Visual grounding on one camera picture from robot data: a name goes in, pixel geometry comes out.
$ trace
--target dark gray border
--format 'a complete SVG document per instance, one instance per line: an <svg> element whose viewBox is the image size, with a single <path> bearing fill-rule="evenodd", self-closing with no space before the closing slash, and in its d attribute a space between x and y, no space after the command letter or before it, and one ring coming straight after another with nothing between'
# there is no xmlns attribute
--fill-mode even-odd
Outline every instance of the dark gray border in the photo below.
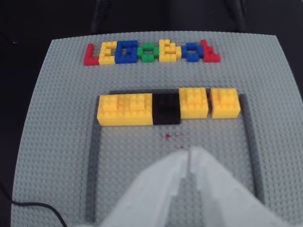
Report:
<svg viewBox="0 0 303 227"><path fill-rule="evenodd" d="M264 198L261 166L260 166L260 160L258 155L255 132L252 124L252 118L250 115L250 108L248 105L246 94L239 95L239 101L240 101L241 112L244 120L247 143L250 152L250 161L251 161L255 196L264 204L265 198Z"/></svg>
<svg viewBox="0 0 303 227"><path fill-rule="evenodd" d="M86 186L85 221L93 223L96 219L96 189L98 173L98 157L101 139L101 126L97 120L99 97L96 100L94 122L91 132L89 148L89 166Z"/></svg>

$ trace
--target blue lego brick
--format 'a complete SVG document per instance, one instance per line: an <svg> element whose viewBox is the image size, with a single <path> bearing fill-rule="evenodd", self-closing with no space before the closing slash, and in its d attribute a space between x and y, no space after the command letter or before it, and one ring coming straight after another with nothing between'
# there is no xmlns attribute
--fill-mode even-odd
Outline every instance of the blue lego brick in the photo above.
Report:
<svg viewBox="0 0 303 227"><path fill-rule="evenodd" d="M198 62L199 55L197 53L189 53L189 54L187 54L187 61L188 62Z"/></svg>
<svg viewBox="0 0 303 227"><path fill-rule="evenodd" d="M137 63L138 41L118 41L115 53L116 64ZM122 55L123 49L126 49L126 55Z"/></svg>
<svg viewBox="0 0 303 227"><path fill-rule="evenodd" d="M202 46L197 46L195 43L186 43L181 47L182 58L186 58L188 62L198 62L199 58L204 57Z"/></svg>
<svg viewBox="0 0 303 227"><path fill-rule="evenodd" d="M187 58L187 49L186 49L186 46L182 46L181 47L181 51L182 51L182 58Z"/></svg>
<svg viewBox="0 0 303 227"><path fill-rule="evenodd" d="M204 51L202 46L197 46L197 53L199 55L199 58L204 58Z"/></svg>
<svg viewBox="0 0 303 227"><path fill-rule="evenodd" d="M186 43L186 49L188 51L196 51L197 50L197 44L195 44L195 43Z"/></svg>

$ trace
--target black cable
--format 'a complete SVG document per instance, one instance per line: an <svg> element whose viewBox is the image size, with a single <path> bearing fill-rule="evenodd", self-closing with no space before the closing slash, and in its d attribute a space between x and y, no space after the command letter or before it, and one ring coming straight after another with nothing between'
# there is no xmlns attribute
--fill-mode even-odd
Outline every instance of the black cable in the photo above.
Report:
<svg viewBox="0 0 303 227"><path fill-rule="evenodd" d="M4 196L14 205L16 206L20 206L20 207L27 207L27 206L37 206L37 207L45 207L50 209L59 219L59 221L61 222L63 227L67 227L67 224L65 223L65 221L63 220L63 218L61 217L60 213L52 206L45 204L45 203L40 203L40 202L15 202L13 201L9 194L6 192L6 190L3 187L3 184L0 182L0 188L1 191L3 192Z"/></svg>

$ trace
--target black background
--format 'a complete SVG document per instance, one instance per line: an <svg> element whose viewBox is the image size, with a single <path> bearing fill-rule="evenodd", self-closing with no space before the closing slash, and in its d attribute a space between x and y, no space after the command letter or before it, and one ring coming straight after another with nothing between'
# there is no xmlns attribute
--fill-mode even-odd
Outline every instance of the black background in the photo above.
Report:
<svg viewBox="0 0 303 227"><path fill-rule="evenodd" d="M11 195L29 102L52 39L90 35L94 0L1 1L0 181ZM246 1L248 33L277 35L302 94L303 3ZM103 33L130 31L234 31L221 0L113 0ZM10 204L0 194L0 225L10 226Z"/></svg>

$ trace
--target black lego brick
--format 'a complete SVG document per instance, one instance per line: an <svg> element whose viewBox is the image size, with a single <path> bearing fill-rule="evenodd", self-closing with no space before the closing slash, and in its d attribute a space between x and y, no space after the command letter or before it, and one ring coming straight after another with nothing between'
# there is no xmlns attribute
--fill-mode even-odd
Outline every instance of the black lego brick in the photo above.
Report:
<svg viewBox="0 0 303 227"><path fill-rule="evenodd" d="M180 124L179 93L152 94L153 124Z"/></svg>

